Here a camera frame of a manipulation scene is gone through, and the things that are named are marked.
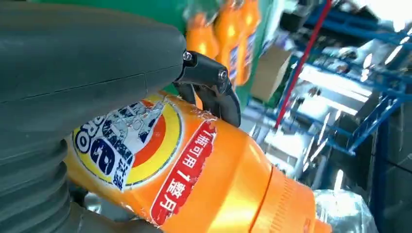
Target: tide logo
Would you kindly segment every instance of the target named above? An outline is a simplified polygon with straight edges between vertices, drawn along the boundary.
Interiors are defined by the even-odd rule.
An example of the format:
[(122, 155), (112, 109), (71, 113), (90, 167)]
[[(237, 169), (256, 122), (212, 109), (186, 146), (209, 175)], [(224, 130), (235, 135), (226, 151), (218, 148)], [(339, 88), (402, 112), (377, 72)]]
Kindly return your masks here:
[(163, 96), (99, 116), (74, 130), (77, 157), (93, 175), (123, 191), (144, 184), (175, 155), (182, 138), (179, 110)]

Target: metal rack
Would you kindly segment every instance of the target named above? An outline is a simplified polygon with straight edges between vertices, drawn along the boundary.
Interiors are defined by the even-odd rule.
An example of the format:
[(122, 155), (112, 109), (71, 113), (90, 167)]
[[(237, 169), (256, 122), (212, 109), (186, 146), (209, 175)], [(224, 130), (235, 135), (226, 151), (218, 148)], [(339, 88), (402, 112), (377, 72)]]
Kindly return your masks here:
[[(359, 17), (354, 17), (346, 13), (338, 12), (336, 10), (330, 10), (329, 14), (325, 18), (325, 12), (327, 12), (327, 9), (329, 7), (330, 6), (328, 5), (328, 3), (326, 3), (323, 9), (319, 8), (317, 11), (315, 11), (315, 13), (311, 17), (309, 17), (307, 21), (308, 24), (316, 23), (315, 30), (314, 30), (312, 37), (316, 36), (317, 32), (319, 31), (317, 28), (319, 24), (323, 24), (322, 25), (323, 27), (328, 28), (330, 30), (334, 30), (336, 32), (341, 32), (341, 33), (350, 34), (353, 36), (358, 36), (358, 37), (363, 37), (363, 38), (368, 38), (368, 39), (379, 39), (386, 43), (397, 45), (400, 47), (399, 54), (402, 54), (402, 53), (408, 54), (405, 51), (412, 50), (412, 46), (411, 46), (412, 43), (410, 43), (411, 41), (410, 36), (412, 37), (412, 30), (410, 31), (403, 30), (398, 33), (395, 33), (391, 31), (391, 29), (385, 26), (380, 26), (368, 20), (365, 20)], [(315, 120), (309, 116), (306, 116), (305, 114), (298, 113), (297, 111), (288, 109), (286, 106), (286, 103), (290, 97), (291, 91), (293, 87), (295, 86), (296, 80), (299, 77), (299, 74), (302, 70), (302, 66), (308, 57), (308, 56), (305, 56), (305, 54), (308, 54), (308, 53), (322, 54), (321, 51), (311, 49), (311, 46), (313, 43), (310, 43), (310, 42), (305, 49), (304, 55), (298, 62), (296, 69), (291, 74), (288, 80), (287, 86), (285, 88), (285, 91), (282, 95), (282, 98), (279, 104), (279, 106), (281, 107), (278, 111), (278, 115), (276, 115), (275, 128), (277, 128), (281, 124), (287, 125), (287, 127), (295, 127), (284, 121), (284, 114), (286, 111), (290, 111), (291, 115), (300, 116), (312, 122), (323, 124), (323, 122), (319, 122), (318, 120)], [(332, 56), (330, 56), (330, 58), (341, 60), (345, 62), (346, 64), (348, 64), (348, 67), (350, 68), (363, 69), (361, 65), (355, 64), (347, 59), (342, 59), (339, 57), (332, 57)], [(367, 116), (362, 121), (362, 123), (353, 133), (349, 133), (335, 126), (326, 125), (326, 128), (329, 129), (329, 132), (332, 134), (329, 134), (321, 139), (323, 141), (326, 141), (326, 143), (329, 146), (332, 146), (333, 148), (337, 150), (340, 150), (342, 152), (345, 152), (349, 155), (354, 156), (355, 149), (368, 136), (374, 133), (376, 129), (379, 127), (379, 125), (385, 122), (386, 119), (396, 109), (398, 109), (402, 105), (402, 103), (406, 101), (411, 101), (412, 95), (405, 93), (405, 90), (406, 90), (406, 85), (409, 83), (412, 83), (412, 77), (403, 75), (401, 72), (394, 71), (399, 67), (401, 60), (404, 58), (405, 58), (405, 55), (403, 56), (403, 58), (398, 55), (396, 59), (394, 59), (393, 62), (387, 68), (376, 68), (376, 67), (367, 68), (370, 78), (365, 81), (362, 81), (358, 77), (349, 76), (344, 73), (337, 73), (335, 70), (332, 70), (328, 68), (327, 66), (324, 66), (324, 64), (315, 64), (314, 62), (306, 62), (306, 65), (313, 66), (321, 70), (322, 72), (339, 75), (345, 79), (351, 80), (363, 86), (373, 88), (374, 90), (382, 93), (381, 98), (380, 98), (380, 103), (369, 114), (369, 116)], [(378, 78), (374, 78), (374, 77), (381, 77), (383, 81), (379, 81)], [(314, 137), (319, 137), (319, 135), (317, 134), (312, 135), (305, 131), (299, 131), (299, 132), (306, 133)], [(333, 140), (333, 134), (344, 135), (347, 138), (347, 144), (338, 145)]]
[[(314, 62), (307, 62), (309, 66), (314, 66), (320, 69), (322, 72), (333, 73), (339, 75), (345, 79), (351, 80), (355, 83), (370, 87), (375, 91), (380, 92), (379, 104), (375, 109), (367, 116), (358, 126), (358, 128), (353, 132), (347, 132), (336, 126), (331, 126), (324, 124), (324, 127), (329, 131), (329, 135), (322, 139), (323, 144), (327, 144), (334, 149), (347, 153), (351, 156), (355, 156), (356, 148), (370, 135), (374, 134), (374, 139), (376, 141), (374, 148), (374, 163), (373, 163), (373, 178), (372, 178), (372, 192), (370, 195), (370, 209), (374, 214), (375, 222), (378, 229), (382, 229), (382, 224), (384, 222), (383, 209), (385, 208), (385, 188), (386, 188), (386, 177), (384, 175), (386, 165), (388, 164), (388, 148), (389, 148), (389, 117), (390, 115), (399, 109), (403, 103), (412, 101), (412, 95), (406, 92), (407, 85), (412, 84), (412, 77), (404, 75), (402, 72), (397, 71), (405, 61), (408, 59), (410, 51), (412, 50), (412, 29), (406, 28), (400, 32), (394, 32), (393, 29), (378, 25), (377, 23), (365, 20), (363, 18), (354, 17), (347, 13), (342, 13), (336, 10), (330, 10), (326, 19), (324, 18), (324, 10), (321, 8), (312, 14), (308, 20), (307, 24), (318, 26), (320, 21), (323, 21), (322, 27), (339, 32), (348, 34), (351, 36), (359, 38), (367, 38), (369, 40), (378, 39), (385, 43), (389, 43), (396, 46), (398, 51), (397, 56), (389, 63), (385, 68), (369, 68), (368, 73), (370, 77), (379, 77), (381, 81), (374, 78), (368, 78), (366, 81), (362, 82), (359, 78), (349, 76), (343, 73), (337, 73), (334, 70), (322, 64), (315, 64)], [(311, 49), (312, 44), (308, 44), (306, 47), (306, 52), (321, 54), (321, 51), (316, 51)], [(349, 65), (350, 68), (363, 69), (361, 65), (354, 64), (348, 60), (341, 59), (338, 57), (332, 57), (333, 59), (341, 60)], [(302, 57), (299, 64), (306, 61), (307, 56)], [(304, 117), (305, 119), (321, 124), (315, 119), (311, 119), (297, 111), (288, 109), (285, 102), (290, 96), (290, 92), (293, 89), (297, 77), (299, 76), (300, 69), (297, 69), (295, 73), (289, 78), (287, 87), (282, 95), (282, 101), (279, 106), (281, 106), (278, 111), (279, 114), (275, 114), (277, 117), (276, 127), (278, 125), (287, 124), (284, 121), (284, 113), (290, 111), (291, 115)], [(306, 133), (317, 140), (319, 134), (311, 134), (300, 130), (300, 133)], [(347, 144), (342, 146), (338, 145), (333, 139), (336, 134), (344, 135), (347, 138)]]

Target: yellow circle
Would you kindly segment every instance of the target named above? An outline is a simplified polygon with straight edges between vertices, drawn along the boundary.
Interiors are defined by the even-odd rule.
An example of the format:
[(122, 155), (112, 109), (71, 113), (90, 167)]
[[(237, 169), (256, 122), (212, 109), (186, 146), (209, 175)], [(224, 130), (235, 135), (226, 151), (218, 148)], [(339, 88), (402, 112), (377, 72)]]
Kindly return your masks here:
[[(151, 103), (156, 103), (158, 101), (165, 101), (166, 99), (164, 96), (155, 95), (150, 96), (145, 100)], [(180, 114), (178, 110), (175, 109), (168, 100), (166, 100), (162, 115), (165, 119), (165, 136), (163, 141), (161, 142), (159, 148), (147, 161), (130, 169), (130, 173), (126, 179), (126, 186), (144, 183), (164, 168), (170, 162), (173, 155), (175, 155), (182, 138), (182, 123)], [(96, 177), (107, 183), (112, 183), (111, 176), (103, 174), (100, 168), (91, 159), (90, 150), (83, 153), (77, 148), (75, 136), (79, 131), (80, 127), (76, 128), (72, 134), (73, 144), (75, 145), (74, 150), (76, 151), (78, 158), (86, 169), (88, 169)]]

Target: plastic wrap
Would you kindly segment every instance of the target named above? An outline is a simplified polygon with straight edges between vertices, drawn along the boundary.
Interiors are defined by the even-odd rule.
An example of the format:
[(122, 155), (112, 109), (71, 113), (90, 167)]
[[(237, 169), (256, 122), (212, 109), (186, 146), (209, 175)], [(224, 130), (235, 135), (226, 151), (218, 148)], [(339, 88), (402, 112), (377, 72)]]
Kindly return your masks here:
[(345, 190), (315, 190), (316, 216), (333, 233), (378, 233), (374, 218), (361, 196)]

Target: bottle label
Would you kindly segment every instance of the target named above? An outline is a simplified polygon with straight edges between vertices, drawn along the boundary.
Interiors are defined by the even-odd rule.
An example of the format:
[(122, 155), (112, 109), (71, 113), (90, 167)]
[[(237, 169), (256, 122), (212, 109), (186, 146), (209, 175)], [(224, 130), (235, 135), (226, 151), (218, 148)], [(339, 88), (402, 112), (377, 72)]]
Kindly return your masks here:
[(252, 62), (253, 51), (255, 49), (255, 39), (256, 39), (256, 33), (253, 33), (249, 37), (247, 37), (245, 66), (247, 66), (248, 64)]
[(167, 218), (179, 212), (195, 186), (206, 159), (213, 151), (216, 128), (212, 121), (204, 121), (178, 157), (159, 190), (150, 215), (155, 225), (161, 226)]
[(234, 79), (238, 74), (237, 64), (238, 64), (238, 47), (234, 47), (229, 54), (229, 79)]
[(120, 191), (130, 189), (169, 164), (182, 138), (180, 118), (167, 98), (151, 96), (75, 129), (74, 151), (99, 180)]

